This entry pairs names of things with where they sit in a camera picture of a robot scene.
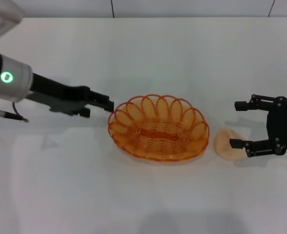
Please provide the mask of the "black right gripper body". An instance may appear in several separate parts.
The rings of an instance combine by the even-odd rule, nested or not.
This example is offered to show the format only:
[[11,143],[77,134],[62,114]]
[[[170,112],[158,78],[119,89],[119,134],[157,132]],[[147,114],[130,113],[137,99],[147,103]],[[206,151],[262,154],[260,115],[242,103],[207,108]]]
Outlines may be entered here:
[[277,97],[267,116],[267,132],[274,154],[284,155],[287,150],[287,98]]

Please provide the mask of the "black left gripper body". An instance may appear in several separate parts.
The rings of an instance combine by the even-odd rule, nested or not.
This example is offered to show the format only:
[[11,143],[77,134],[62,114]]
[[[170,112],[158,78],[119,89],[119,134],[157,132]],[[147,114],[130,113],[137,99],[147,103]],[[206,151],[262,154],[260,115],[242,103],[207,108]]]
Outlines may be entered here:
[[31,101],[50,107],[51,112],[74,116],[72,111],[86,108],[90,88],[67,86],[34,73],[30,91]]

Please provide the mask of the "beige bread slice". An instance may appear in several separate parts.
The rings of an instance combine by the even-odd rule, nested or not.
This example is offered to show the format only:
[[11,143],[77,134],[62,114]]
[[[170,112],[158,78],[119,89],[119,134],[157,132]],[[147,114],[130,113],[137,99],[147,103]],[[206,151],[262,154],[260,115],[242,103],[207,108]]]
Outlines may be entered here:
[[229,128],[221,129],[214,138],[214,150],[218,156],[229,161],[240,161],[247,158],[244,149],[234,149],[230,145],[230,139],[241,139],[242,136]]

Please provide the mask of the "orange woven plastic basket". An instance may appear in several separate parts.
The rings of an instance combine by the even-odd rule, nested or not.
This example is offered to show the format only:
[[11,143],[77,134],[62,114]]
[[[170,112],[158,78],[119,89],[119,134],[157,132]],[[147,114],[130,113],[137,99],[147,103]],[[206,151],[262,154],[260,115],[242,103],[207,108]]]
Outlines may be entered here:
[[188,161],[202,155],[210,138],[203,114],[183,98],[149,94],[118,105],[108,118],[117,147],[136,158]]

